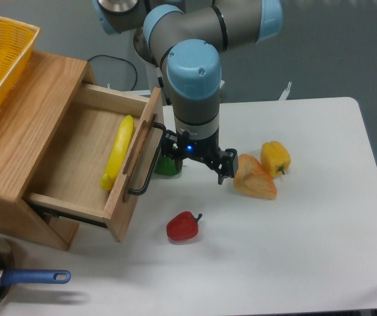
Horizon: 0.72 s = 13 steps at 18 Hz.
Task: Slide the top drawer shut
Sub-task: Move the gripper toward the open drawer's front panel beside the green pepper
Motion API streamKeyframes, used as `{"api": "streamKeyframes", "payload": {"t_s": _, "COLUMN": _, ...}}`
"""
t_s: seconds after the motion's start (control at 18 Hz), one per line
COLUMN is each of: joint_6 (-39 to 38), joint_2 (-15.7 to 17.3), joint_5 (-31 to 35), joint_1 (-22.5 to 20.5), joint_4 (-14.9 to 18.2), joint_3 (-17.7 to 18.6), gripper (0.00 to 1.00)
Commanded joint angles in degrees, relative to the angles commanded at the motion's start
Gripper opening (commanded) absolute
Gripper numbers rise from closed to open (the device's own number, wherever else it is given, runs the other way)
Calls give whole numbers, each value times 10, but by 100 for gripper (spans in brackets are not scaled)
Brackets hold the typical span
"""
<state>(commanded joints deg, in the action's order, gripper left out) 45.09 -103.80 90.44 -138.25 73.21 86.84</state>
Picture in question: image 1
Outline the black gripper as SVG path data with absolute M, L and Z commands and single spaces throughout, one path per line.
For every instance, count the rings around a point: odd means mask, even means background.
M 188 132 L 175 133 L 168 130 L 161 143 L 161 151 L 174 159 L 180 167 L 183 167 L 183 159 L 204 163 L 217 173 L 219 185 L 226 178 L 234 178 L 239 168 L 237 150 L 219 148 L 219 130 L 201 140 L 190 138 Z

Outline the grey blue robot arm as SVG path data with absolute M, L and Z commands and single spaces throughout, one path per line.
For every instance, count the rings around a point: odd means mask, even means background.
M 175 117 L 163 154 L 176 165 L 203 163 L 219 181 L 233 178 L 237 152 L 219 147 L 219 55 L 275 36 L 283 24 L 281 2 L 213 1 L 192 12 L 184 1 L 95 1 L 94 8 L 109 34 L 142 30 Z

